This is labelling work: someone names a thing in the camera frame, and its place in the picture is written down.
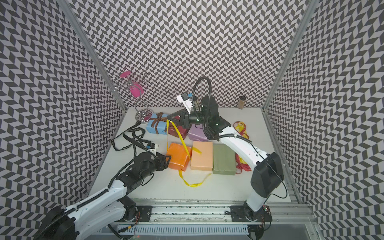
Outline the red gift box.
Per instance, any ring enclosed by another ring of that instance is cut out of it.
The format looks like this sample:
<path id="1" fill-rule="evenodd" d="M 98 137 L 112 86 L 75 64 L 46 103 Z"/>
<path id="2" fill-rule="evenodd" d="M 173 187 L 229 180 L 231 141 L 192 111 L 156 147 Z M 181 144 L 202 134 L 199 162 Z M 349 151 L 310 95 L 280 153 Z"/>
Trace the red gift box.
<path id="1" fill-rule="evenodd" d="M 169 120 L 167 120 L 167 124 L 168 126 L 166 127 L 166 134 L 174 136 L 176 138 L 180 138 L 181 136 L 183 140 L 186 139 L 190 130 L 189 128 L 184 128 L 183 126 L 178 125 L 177 123 L 174 123 Z"/>

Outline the purple gift box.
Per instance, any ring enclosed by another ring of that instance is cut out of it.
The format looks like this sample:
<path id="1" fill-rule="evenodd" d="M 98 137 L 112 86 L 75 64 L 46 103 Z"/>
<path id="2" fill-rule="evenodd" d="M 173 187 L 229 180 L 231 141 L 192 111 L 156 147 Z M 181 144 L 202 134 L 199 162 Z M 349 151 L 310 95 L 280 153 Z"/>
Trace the purple gift box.
<path id="1" fill-rule="evenodd" d="M 206 137 L 202 125 L 192 125 L 188 137 L 192 141 L 196 142 L 207 142 L 208 138 Z"/>

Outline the blue gift box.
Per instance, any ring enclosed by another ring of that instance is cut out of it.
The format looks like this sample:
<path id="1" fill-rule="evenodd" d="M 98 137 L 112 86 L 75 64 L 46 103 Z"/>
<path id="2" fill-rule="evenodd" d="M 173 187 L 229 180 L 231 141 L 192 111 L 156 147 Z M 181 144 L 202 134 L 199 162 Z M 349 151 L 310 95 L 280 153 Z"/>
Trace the blue gift box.
<path id="1" fill-rule="evenodd" d="M 167 114 L 162 112 L 153 113 L 146 126 L 146 130 L 151 134 L 166 135 L 167 134 Z"/>

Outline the black ribbon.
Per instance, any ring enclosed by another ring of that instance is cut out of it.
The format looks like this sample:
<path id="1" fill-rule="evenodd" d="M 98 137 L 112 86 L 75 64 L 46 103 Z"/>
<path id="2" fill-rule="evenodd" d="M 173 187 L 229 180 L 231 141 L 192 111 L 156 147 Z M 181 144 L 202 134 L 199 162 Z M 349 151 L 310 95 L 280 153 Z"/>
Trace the black ribbon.
<path id="1" fill-rule="evenodd" d="M 118 151 L 126 150 L 133 146 L 139 147 L 140 149 L 143 149 L 143 150 L 147 150 L 147 145 L 153 142 L 143 139 L 146 133 L 146 130 L 141 128 L 140 124 L 141 124 L 140 121 L 136 121 L 134 125 L 124 130 L 121 134 L 117 135 L 114 139 L 111 140 L 112 147 L 114 148 L 115 151 L 118 152 Z M 117 148 L 115 140 L 118 139 L 119 137 L 123 137 L 130 144 L 122 148 Z"/>

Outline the orange gift box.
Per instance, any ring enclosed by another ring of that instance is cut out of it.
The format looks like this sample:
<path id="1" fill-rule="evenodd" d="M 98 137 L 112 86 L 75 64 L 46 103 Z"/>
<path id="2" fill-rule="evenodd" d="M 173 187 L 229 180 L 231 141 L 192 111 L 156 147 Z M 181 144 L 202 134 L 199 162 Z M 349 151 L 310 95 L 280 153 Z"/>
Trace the orange gift box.
<path id="1" fill-rule="evenodd" d="M 187 153 L 183 145 L 171 143 L 166 154 L 167 156 L 171 156 L 169 168 L 185 172 L 190 161 L 190 157 L 192 156 L 192 148 L 187 147 L 187 150 L 189 153 Z"/>

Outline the peach gift box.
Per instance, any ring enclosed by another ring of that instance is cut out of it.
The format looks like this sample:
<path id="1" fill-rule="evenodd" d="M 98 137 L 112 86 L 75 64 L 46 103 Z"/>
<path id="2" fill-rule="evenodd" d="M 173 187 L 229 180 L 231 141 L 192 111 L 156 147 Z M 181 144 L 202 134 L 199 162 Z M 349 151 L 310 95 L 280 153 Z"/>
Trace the peach gift box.
<path id="1" fill-rule="evenodd" d="M 191 170 L 212 171 L 213 170 L 213 143 L 193 142 L 191 159 Z"/>

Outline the green gift box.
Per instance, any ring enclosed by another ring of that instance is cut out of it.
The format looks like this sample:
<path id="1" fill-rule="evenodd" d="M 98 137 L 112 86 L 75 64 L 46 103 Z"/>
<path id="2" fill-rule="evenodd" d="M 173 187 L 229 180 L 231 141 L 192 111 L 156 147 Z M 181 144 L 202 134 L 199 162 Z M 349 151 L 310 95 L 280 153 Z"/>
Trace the green gift box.
<path id="1" fill-rule="evenodd" d="M 224 144 L 213 144 L 213 174 L 236 174 L 235 152 Z"/>

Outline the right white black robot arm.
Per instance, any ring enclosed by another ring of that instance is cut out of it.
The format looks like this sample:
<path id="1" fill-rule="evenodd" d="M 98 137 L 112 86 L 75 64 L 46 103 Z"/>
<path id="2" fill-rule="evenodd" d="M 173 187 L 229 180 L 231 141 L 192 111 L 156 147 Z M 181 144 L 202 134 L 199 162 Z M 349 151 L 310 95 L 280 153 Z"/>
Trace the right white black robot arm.
<path id="1" fill-rule="evenodd" d="M 243 212 L 250 222 L 266 220 L 270 212 L 266 201 L 272 192 L 284 182 L 282 161 L 278 154 L 267 153 L 255 147 L 219 114 L 216 100 L 210 96 L 202 99 L 200 109 L 196 108 L 193 94 L 181 94 L 177 101 L 184 105 L 168 115 L 167 120 L 184 128 L 200 125 L 208 140 L 219 141 L 232 149 L 252 170 L 251 192 L 244 202 Z"/>

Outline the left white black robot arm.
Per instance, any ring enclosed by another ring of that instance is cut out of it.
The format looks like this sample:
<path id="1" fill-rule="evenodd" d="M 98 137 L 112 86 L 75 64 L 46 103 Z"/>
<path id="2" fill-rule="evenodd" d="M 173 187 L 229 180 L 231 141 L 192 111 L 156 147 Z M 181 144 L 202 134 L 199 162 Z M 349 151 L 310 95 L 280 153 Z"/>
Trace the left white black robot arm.
<path id="1" fill-rule="evenodd" d="M 142 152 L 124 165 L 107 187 L 90 197 L 67 206 L 51 209 L 35 240 L 83 240 L 97 230 L 118 220 L 137 223 L 141 212 L 128 196 L 144 185 L 145 178 L 153 178 L 156 171 L 168 168 L 171 156 Z"/>

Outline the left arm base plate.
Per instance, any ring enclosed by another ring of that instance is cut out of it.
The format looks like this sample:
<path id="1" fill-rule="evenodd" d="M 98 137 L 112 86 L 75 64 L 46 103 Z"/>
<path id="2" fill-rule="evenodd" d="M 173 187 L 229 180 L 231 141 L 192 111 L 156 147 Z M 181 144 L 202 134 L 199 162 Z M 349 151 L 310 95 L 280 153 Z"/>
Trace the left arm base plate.
<path id="1" fill-rule="evenodd" d="M 135 206 L 126 210 L 121 221 L 124 222 L 149 222 L 153 206 Z"/>

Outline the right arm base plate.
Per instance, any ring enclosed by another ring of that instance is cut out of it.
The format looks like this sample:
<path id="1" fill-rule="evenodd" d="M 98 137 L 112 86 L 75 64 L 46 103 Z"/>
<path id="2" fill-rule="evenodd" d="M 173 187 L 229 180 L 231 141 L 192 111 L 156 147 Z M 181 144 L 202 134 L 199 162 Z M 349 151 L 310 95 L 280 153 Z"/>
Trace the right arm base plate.
<path id="1" fill-rule="evenodd" d="M 269 206 L 263 205 L 258 211 L 253 211 L 248 205 L 230 206 L 232 222 L 272 222 Z"/>

